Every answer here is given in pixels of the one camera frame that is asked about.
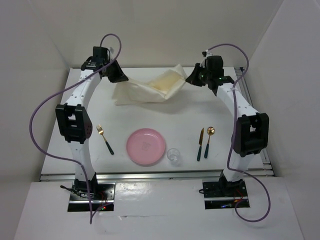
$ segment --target plate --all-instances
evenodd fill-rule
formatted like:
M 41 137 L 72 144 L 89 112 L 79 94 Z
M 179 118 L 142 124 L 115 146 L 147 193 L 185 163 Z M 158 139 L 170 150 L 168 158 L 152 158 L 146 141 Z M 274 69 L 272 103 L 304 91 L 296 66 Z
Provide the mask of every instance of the plate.
M 154 129 L 142 128 L 130 135 L 126 151 L 130 159 L 139 165 L 153 165 L 161 159 L 166 149 L 164 137 Z

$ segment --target fork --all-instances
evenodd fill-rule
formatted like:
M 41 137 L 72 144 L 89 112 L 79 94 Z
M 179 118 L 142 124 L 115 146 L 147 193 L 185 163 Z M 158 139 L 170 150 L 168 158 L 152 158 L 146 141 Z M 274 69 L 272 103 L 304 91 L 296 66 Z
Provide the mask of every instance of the fork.
M 102 126 L 99 124 L 99 125 L 96 126 L 96 129 L 98 130 L 98 133 L 103 137 L 103 139 L 105 141 L 105 144 L 108 147 L 109 152 L 111 153 L 111 155 L 114 155 L 115 154 L 114 151 L 112 150 L 112 148 L 110 147 L 107 139 L 104 136 L 104 130 L 102 129 Z

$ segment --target spoon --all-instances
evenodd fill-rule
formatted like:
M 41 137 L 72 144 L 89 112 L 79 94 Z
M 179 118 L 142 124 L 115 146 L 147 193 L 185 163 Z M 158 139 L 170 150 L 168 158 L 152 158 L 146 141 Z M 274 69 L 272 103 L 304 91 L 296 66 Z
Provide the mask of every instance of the spoon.
M 205 147 L 205 152 L 204 152 L 204 158 L 206 159 L 208 157 L 208 152 L 209 152 L 209 143 L 210 143 L 210 137 L 215 134 L 215 129 L 210 126 L 208 127 L 208 129 L 206 130 L 206 132 L 208 133 L 209 135 L 209 139 L 208 139 L 208 143 L 206 144 L 206 147 Z

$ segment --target clear drinking glass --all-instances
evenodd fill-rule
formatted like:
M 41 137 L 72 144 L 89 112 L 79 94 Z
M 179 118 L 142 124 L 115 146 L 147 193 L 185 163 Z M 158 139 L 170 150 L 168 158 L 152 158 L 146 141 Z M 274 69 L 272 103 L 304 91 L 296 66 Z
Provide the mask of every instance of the clear drinking glass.
M 170 160 L 171 164 L 174 166 L 179 166 L 181 163 L 180 152 L 178 149 L 171 148 L 166 153 L 167 158 Z

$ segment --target cream cloth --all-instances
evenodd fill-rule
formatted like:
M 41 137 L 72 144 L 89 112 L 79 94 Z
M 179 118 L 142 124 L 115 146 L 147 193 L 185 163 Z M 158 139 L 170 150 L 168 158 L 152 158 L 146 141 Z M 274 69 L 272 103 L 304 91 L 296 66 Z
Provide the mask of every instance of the cream cloth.
M 164 102 L 177 94 L 186 83 L 186 78 L 180 64 L 147 83 L 129 77 L 129 81 L 116 84 L 112 99 L 115 105 Z

